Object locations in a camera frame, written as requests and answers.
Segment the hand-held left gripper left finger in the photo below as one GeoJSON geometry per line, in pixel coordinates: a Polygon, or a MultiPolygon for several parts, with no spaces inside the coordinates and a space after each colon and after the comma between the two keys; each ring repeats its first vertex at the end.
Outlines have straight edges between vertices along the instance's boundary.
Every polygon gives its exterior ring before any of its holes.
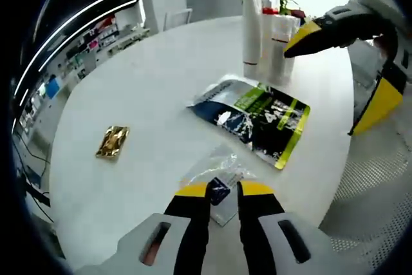
{"type": "Polygon", "coordinates": [[[76,274],[200,274],[209,241],[209,184],[178,190],[163,214],[154,213],[124,235],[117,251],[76,274]]]}

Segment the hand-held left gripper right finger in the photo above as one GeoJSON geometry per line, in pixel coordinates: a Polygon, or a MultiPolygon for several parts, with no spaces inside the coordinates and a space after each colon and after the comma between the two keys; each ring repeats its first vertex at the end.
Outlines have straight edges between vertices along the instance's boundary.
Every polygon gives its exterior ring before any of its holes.
{"type": "Polygon", "coordinates": [[[325,233],[286,212],[271,187],[242,180],[237,188],[239,235],[249,274],[357,273],[325,233]]]}

